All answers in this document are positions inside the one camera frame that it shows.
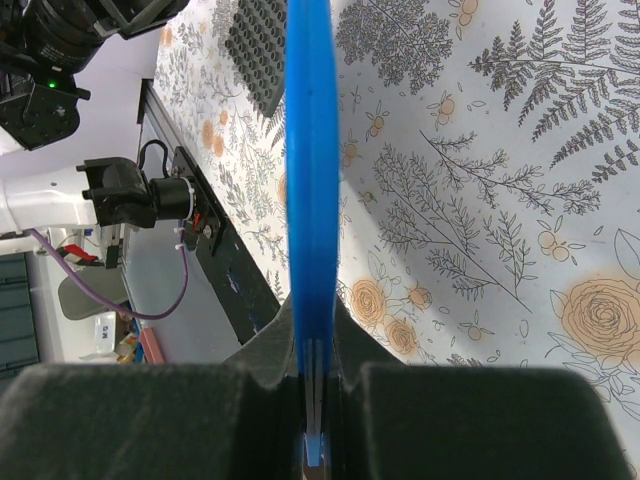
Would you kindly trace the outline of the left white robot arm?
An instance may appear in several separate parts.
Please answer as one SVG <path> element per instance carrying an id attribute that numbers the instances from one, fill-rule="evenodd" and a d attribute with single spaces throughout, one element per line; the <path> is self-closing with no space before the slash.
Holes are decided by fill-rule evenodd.
<path id="1" fill-rule="evenodd" d="M 97 225 L 88 159 L 133 167 L 146 40 L 184 1 L 1 4 L 1 232 Z"/>

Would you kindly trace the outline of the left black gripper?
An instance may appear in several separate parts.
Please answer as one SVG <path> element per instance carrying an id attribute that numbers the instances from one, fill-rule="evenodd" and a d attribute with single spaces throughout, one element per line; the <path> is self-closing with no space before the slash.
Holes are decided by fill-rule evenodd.
<path id="1" fill-rule="evenodd" d="M 187 0 L 3 1 L 1 66 L 82 71 L 112 36 L 136 38 L 165 26 Z"/>

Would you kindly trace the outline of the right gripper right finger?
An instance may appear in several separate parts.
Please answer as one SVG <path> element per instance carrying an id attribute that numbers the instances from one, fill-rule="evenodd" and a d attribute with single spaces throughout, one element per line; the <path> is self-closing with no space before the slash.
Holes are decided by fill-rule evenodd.
<path id="1" fill-rule="evenodd" d="M 408 366 L 343 304 L 327 421 L 335 479 L 628 479 L 600 399 L 549 368 Z"/>

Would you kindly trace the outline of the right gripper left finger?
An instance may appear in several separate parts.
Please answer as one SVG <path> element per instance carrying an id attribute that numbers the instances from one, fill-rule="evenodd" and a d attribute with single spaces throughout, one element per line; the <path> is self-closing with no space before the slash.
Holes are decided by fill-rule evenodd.
<path id="1" fill-rule="evenodd" d="M 292 309 L 218 364 L 38 364 L 1 400 L 5 479 L 296 479 Z"/>

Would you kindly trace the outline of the blue framed whiteboard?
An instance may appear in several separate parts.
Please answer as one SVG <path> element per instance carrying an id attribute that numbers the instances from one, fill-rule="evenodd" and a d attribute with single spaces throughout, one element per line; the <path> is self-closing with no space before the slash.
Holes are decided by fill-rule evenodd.
<path id="1" fill-rule="evenodd" d="M 308 466 L 323 463 L 339 245 L 340 140 L 330 4 L 288 4 L 285 60 L 290 297 Z"/>

